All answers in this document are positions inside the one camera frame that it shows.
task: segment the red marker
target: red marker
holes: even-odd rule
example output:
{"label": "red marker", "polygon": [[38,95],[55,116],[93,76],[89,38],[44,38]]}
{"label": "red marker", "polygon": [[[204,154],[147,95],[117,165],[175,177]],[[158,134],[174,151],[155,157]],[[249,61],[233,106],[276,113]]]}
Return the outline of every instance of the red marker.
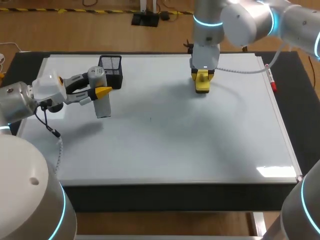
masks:
{"label": "red marker", "polygon": [[270,68],[266,71],[266,74],[267,74],[267,76],[268,76],[268,79],[269,79],[269,82],[270,82],[272,91],[275,93],[275,92],[277,91],[277,86],[276,86],[274,77],[272,76],[272,73],[271,73]]}

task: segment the yellow object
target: yellow object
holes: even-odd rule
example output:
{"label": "yellow object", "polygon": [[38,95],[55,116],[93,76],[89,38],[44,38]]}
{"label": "yellow object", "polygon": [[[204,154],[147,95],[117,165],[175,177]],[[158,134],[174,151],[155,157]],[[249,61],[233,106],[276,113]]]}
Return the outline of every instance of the yellow object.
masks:
{"label": "yellow object", "polygon": [[105,95],[107,95],[111,91],[112,91],[112,87],[110,86],[97,87],[95,89],[95,95],[98,99],[102,99]]}
{"label": "yellow object", "polygon": [[197,73],[191,73],[194,80],[195,92],[198,94],[207,94],[210,90],[210,81],[214,77],[208,70],[199,69]]}

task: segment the whiteboard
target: whiteboard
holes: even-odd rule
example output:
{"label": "whiteboard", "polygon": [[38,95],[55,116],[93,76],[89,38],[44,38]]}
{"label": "whiteboard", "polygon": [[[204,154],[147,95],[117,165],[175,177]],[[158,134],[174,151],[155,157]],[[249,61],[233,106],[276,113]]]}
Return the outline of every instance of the whiteboard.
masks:
{"label": "whiteboard", "polygon": [[[99,55],[51,55],[39,76],[63,78],[96,66]],[[64,186],[170,183],[296,183],[301,171],[265,73],[215,71],[208,94],[195,93],[187,54],[122,55],[122,88],[111,117],[92,103],[48,114],[62,136],[57,173]],[[250,53],[222,54],[219,67],[263,68]],[[32,116],[18,135],[57,164],[57,139]]]}

